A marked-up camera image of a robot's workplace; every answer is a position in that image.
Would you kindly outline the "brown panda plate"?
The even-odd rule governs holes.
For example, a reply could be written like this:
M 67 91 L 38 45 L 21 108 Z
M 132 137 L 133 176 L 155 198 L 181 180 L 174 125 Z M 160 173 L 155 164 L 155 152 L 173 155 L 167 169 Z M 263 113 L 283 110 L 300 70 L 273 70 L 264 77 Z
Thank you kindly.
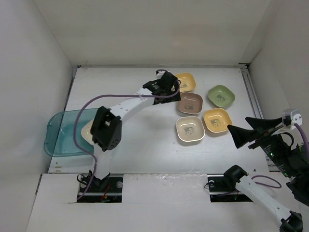
M 185 114 L 197 115 L 203 107 L 203 99 L 200 95 L 192 92 L 182 92 L 181 100 L 177 104 L 177 109 Z

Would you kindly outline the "cream panda plate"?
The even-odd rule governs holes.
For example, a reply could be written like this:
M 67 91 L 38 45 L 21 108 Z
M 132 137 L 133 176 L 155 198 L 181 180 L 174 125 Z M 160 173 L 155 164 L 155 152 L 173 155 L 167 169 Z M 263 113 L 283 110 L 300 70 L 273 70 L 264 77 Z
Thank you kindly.
M 205 137 L 205 129 L 197 116 L 180 117 L 176 121 L 177 140 L 182 146 L 192 146 L 201 143 Z
M 90 145 L 94 145 L 94 142 L 92 140 L 93 135 L 91 134 L 91 127 L 93 125 L 93 119 L 90 120 L 87 124 L 84 125 L 84 127 L 81 130 L 81 136 L 82 138 L 87 141 Z

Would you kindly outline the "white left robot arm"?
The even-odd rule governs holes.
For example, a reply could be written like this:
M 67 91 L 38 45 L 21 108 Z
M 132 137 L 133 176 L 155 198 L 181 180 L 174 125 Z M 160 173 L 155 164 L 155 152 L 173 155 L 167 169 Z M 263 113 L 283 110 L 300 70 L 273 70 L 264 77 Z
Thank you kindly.
M 96 174 L 91 186 L 96 191 L 104 191 L 107 187 L 105 176 L 109 174 L 112 150 L 122 138 L 122 126 L 143 109 L 180 100 L 180 81 L 170 72 L 159 70 L 158 79 L 144 84 L 136 94 L 110 108 L 100 107 L 91 126 L 94 155 L 97 158 Z

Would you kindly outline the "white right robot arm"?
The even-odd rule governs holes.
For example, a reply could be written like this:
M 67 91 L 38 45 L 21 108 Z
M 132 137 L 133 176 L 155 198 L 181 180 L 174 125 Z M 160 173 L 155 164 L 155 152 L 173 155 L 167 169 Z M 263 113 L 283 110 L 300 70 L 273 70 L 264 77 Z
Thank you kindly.
M 248 145 L 260 148 L 285 177 L 286 184 L 300 205 L 301 212 L 294 212 L 276 201 L 268 193 L 270 184 L 260 183 L 257 175 L 248 175 L 241 167 L 232 165 L 223 174 L 208 174 L 205 184 L 201 175 L 178 174 L 169 187 L 175 195 L 169 204 L 183 207 L 184 218 L 177 223 L 186 232 L 306 232 L 309 229 L 309 163 L 308 144 L 295 149 L 285 143 L 285 124 L 298 128 L 301 116 L 292 119 L 264 120 L 247 118 L 251 129 L 232 125 L 228 113 L 220 108 L 205 112 L 203 119 L 190 113 L 192 101 L 184 104 L 183 94 L 177 103 L 171 103 L 165 115 L 177 119 L 177 135 L 183 145 L 197 144 L 204 129 L 212 133 L 224 133 L 229 140 L 217 138 L 214 142 L 218 163 L 231 162 L 225 151 L 236 151 Z

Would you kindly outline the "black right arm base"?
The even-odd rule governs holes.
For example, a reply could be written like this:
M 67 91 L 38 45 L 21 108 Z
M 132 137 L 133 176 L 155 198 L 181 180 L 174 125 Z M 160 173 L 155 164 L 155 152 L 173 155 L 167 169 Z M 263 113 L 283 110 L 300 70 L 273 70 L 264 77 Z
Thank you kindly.
M 211 203 L 251 202 L 249 197 L 236 190 L 236 183 L 247 175 L 238 165 L 233 165 L 223 174 L 207 175 L 204 188 L 209 191 Z

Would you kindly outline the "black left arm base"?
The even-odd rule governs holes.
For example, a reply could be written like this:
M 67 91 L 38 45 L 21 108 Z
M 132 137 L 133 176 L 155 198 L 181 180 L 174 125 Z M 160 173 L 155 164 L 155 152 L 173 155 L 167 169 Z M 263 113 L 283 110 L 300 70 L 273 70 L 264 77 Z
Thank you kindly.
M 123 190 L 123 175 L 108 174 L 103 179 L 93 177 L 93 180 L 86 190 L 87 184 L 92 176 L 92 171 L 87 175 L 77 175 L 79 190 L 77 194 L 78 203 L 121 203 Z

